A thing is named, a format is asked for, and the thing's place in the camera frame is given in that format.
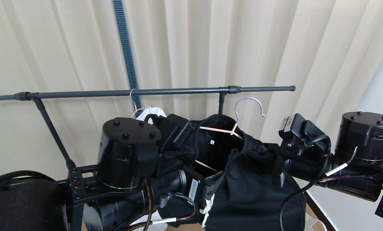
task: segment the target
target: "curtain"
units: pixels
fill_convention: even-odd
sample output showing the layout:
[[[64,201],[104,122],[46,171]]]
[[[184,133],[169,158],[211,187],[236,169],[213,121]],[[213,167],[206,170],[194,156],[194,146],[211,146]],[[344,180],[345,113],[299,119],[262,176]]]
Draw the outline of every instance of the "curtain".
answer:
[[[226,96],[239,126],[279,143],[300,113],[335,142],[383,56],[383,1],[124,0],[139,89],[295,85],[295,92]],[[129,89],[111,1],[0,1],[0,95]],[[218,94],[141,96],[143,106],[201,120]],[[77,165],[95,164],[102,125],[131,116],[129,97],[43,100]],[[64,160],[33,102],[0,102],[0,174],[30,169],[66,177]]]

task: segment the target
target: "dark baseboard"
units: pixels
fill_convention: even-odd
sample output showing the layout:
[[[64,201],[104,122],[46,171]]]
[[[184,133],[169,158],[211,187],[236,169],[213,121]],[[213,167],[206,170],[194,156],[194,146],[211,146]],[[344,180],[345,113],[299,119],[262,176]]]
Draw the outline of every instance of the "dark baseboard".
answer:
[[[310,206],[310,208],[312,209],[312,211],[315,213],[315,215],[317,216],[317,218],[322,221],[325,226],[327,227],[327,230],[328,231],[337,231],[331,224],[331,222],[329,222],[328,218],[324,215],[324,213],[321,211],[321,209],[319,208],[319,206],[317,206],[317,204],[314,202],[313,199],[311,199],[311,197],[308,195],[307,192],[304,193],[305,195],[305,198],[307,199],[307,204],[308,206]]]

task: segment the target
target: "cylindrical motor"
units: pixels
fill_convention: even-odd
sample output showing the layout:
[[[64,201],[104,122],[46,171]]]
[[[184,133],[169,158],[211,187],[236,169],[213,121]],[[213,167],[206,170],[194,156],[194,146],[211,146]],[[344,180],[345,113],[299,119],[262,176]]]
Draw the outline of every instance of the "cylindrical motor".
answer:
[[[383,162],[383,115],[348,112],[342,115],[335,155],[344,162],[357,152],[353,164]]]
[[[122,192],[140,189],[141,177],[156,170],[159,129],[133,118],[117,117],[103,124],[96,176],[100,182]]]

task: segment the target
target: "wall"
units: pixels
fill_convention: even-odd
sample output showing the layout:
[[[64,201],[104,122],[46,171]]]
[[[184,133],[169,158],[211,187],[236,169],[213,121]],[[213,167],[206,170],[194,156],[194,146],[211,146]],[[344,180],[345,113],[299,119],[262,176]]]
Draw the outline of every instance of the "wall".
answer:
[[[383,59],[357,110],[383,114]],[[311,188],[309,193],[338,231],[383,231],[383,219],[374,214],[379,201],[372,203],[319,187]]]

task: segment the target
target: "horizontal bar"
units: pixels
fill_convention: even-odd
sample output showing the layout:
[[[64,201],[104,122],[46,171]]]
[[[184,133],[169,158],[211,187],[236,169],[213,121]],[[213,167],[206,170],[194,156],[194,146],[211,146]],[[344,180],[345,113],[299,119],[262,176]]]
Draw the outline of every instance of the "horizontal bar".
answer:
[[[174,89],[145,89],[134,90],[131,95],[179,95],[179,94],[209,94],[209,93],[240,93],[240,92],[264,92],[264,91],[295,91],[295,86],[284,87],[250,87],[240,88],[236,86],[219,88],[174,88]],[[80,98],[80,97],[107,97],[128,96],[130,90],[103,90],[103,91],[69,91],[69,92],[21,92],[20,96],[0,95],[0,101],[19,99],[32,100],[35,98]]]

